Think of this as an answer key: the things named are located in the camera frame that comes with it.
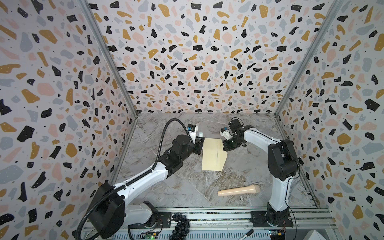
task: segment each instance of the mounting plate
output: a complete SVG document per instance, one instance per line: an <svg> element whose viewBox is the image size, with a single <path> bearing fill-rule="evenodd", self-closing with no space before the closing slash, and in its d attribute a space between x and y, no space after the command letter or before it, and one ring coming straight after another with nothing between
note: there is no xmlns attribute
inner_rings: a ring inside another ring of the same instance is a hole
<svg viewBox="0 0 384 240"><path fill-rule="evenodd" d="M271 227L265 221L265 213L266 213L266 211L252 211L251 212L251 222L253 224L253 227ZM285 226L286 227L293 227L293 222L289 218L290 217L284 218ZM284 227L284 224L283 223L279 224L277 227Z"/></svg>
<svg viewBox="0 0 384 240"><path fill-rule="evenodd" d="M158 225L156 228L170 228L170 222L172 219L172 213L171 212L159 212L157 215L157 222ZM132 224L131 228L145 228L143 224L137 223Z"/></svg>

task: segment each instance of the white cylinder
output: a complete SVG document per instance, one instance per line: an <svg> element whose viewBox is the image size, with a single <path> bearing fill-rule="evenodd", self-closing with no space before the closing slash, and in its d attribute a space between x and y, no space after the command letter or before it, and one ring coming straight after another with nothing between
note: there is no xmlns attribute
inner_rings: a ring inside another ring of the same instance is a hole
<svg viewBox="0 0 384 240"><path fill-rule="evenodd" d="M248 187L238 187L238 188L232 188L232 189L217 191L217 195L218 196L231 196L231 195L247 194L247 193L255 194L258 192L260 192L259 185L252 184L252 185L249 185Z"/></svg>

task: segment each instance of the wire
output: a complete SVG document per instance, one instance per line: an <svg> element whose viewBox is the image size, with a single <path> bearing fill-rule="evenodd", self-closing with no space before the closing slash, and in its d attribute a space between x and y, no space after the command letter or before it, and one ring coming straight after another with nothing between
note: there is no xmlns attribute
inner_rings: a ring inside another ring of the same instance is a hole
<svg viewBox="0 0 384 240"><path fill-rule="evenodd" d="M296 223L295 214L293 213L291 207L290 207L290 206L288 205L288 203L287 203L287 194L288 194L289 181L290 181L291 179L299 178L299 177L300 177L300 174L301 174L300 165L299 165L297 162L296 162L296 164L297 164L297 167L298 167L298 169L299 169L299 176L288 179L288 182L287 182L288 185L287 185L287 189L286 189L286 192L285 192L285 204L286 204L287 207L291 210L292 215L293 215L293 219L295 220L295 237L294 237L292 240L295 240L295 239L296 239L296 235L297 235L297 223Z"/></svg>
<svg viewBox="0 0 384 240"><path fill-rule="evenodd" d="M232 121L232 119L234 119L234 118L237 118L237 119L239 119L239 120L241 121L241 123L243 124L243 126L244 126L243 120L241 120L241 119L240 119L240 118L238 118L238 117L233 117L233 118L231 118L231 121Z"/></svg>
<svg viewBox="0 0 384 240"><path fill-rule="evenodd" d="M157 165L157 162L159 161L159 157L160 157L160 153L161 153L161 147L163 145L163 140L164 140L164 135L166 134L166 130L167 130L167 127L168 125L173 122L173 121L177 121L181 124L181 126L183 127L184 131L187 133L187 136L189 137L189 140L191 141L191 143L193 143L193 140L191 138L191 136L189 135L189 132L188 130L186 129L184 123L182 121L180 121L179 119L177 118L171 118L164 126L164 129L163 129L163 132L161 133L161 138L160 138L160 143L159 143L159 149L157 150L157 156L156 156L156 160L155 160L155 163L153 164L152 166L152 170L155 169L156 165Z"/></svg>

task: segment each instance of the terrazzo wallpaper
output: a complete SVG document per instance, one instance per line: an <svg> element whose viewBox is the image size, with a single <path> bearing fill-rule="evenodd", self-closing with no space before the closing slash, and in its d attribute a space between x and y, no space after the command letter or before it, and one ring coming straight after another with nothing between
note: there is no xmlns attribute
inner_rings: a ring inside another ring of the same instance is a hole
<svg viewBox="0 0 384 240"><path fill-rule="evenodd" d="M384 239L384 1L345 1L278 119L346 240Z"/></svg>
<svg viewBox="0 0 384 240"><path fill-rule="evenodd" d="M332 0L89 0L138 112L274 112Z"/></svg>
<svg viewBox="0 0 384 240"><path fill-rule="evenodd" d="M130 113L77 2L0 7L0 238L74 239Z"/></svg>

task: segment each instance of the marble surface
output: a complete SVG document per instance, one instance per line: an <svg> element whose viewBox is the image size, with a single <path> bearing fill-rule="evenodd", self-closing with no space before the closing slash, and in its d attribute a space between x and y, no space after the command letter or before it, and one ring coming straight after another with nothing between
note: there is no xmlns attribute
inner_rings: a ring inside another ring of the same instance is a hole
<svg viewBox="0 0 384 240"><path fill-rule="evenodd" d="M219 132L228 126L232 117L239 117L245 125L252 125L271 137L282 139L273 116L267 114L167 114L141 113L133 138L122 163L117 182L122 182L149 167L156 158L161 132L171 118L199 126L204 137L223 138ZM178 122L172 122L164 137L162 153L172 146L172 140L184 134ZM158 207L207 207L207 206L266 206L272 191L272 176L268 170L267 153L253 144L228 152L220 172L203 171L202 154L191 155L184 166L166 180L140 194L132 203L149 201ZM300 178L292 181L290 206L311 206ZM217 191L258 184L260 193L234 196L217 196Z"/></svg>

